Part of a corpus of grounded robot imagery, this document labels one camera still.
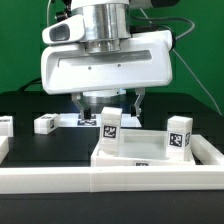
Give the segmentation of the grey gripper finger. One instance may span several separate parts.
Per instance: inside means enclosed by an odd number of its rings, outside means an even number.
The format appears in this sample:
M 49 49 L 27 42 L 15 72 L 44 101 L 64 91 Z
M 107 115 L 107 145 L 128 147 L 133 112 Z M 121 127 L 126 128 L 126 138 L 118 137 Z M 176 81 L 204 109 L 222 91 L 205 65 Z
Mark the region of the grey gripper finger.
M 137 99 L 136 99 L 135 103 L 131 106 L 131 116 L 139 117 L 141 114 L 140 105 L 145 96 L 145 89 L 144 88 L 136 88 L 135 93 L 137 95 Z
M 73 103 L 80 111 L 80 116 L 84 120 L 91 118 L 91 108 L 83 101 L 81 93 L 72 93 L 71 98 Z

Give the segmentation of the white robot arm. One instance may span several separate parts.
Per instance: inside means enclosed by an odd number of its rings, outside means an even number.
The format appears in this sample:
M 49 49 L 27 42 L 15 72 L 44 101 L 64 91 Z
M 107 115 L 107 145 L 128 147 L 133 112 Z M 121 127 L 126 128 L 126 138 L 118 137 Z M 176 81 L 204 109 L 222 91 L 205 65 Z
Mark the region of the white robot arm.
M 70 93 L 81 117 L 89 119 L 83 93 L 134 88 L 142 97 L 147 87 L 170 83 L 172 32 L 133 34 L 129 18 L 132 8 L 170 7 L 180 0 L 63 1 L 69 13 L 42 32 L 47 48 L 41 77 L 47 93 Z

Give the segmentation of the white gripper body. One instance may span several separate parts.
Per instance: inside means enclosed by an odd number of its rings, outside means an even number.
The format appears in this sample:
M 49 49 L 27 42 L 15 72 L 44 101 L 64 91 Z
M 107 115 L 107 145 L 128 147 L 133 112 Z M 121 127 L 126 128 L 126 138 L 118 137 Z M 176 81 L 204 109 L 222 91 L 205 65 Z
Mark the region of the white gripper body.
M 84 18 L 75 15 L 42 31 L 48 47 L 41 57 L 41 77 L 49 94 L 164 86 L 172 80 L 169 51 L 172 32 L 137 33 L 115 45 L 115 52 L 90 54 Z

